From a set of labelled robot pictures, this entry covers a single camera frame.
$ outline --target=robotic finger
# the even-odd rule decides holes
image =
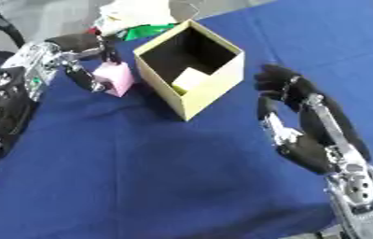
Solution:
[[[258,119],[277,152],[287,160],[294,162],[318,175],[330,171],[324,147],[309,135],[295,129],[286,128],[278,118],[274,102],[268,97],[258,100]]]

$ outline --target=pink foam cube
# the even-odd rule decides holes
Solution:
[[[134,83],[134,78],[126,63],[119,65],[103,63],[93,72],[93,75],[99,82],[110,82],[113,85],[113,89],[107,91],[107,93],[117,97],[123,96]]]

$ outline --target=table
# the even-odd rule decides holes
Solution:
[[[201,22],[246,51],[245,81],[184,123],[145,84],[118,99],[60,73],[0,161],[0,238],[271,239],[333,221],[324,181],[257,125],[253,75],[262,63],[304,73],[373,155],[373,1],[278,1]],[[118,46],[137,77],[131,52],[146,40]]]

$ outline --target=open box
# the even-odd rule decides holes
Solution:
[[[244,52],[193,20],[139,47],[134,58],[142,78],[186,121],[243,80]],[[207,76],[181,94],[172,83],[188,68]]]

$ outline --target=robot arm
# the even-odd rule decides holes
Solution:
[[[87,91],[106,91],[108,85],[95,81],[80,60],[102,56],[120,59],[97,35],[65,35],[42,43],[27,43],[0,68],[0,158],[7,155],[25,130],[43,93],[64,66],[78,86]]]
[[[317,235],[373,238],[373,166],[365,144],[341,108],[302,75],[280,66],[265,65],[256,79],[261,91],[258,118],[274,146],[286,159],[325,175],[326,192],[341,232],[332,233],[333,237]],[[290,134],[295,130],[283,127],[272,107],[274,100],[299,114],[302,132]]]

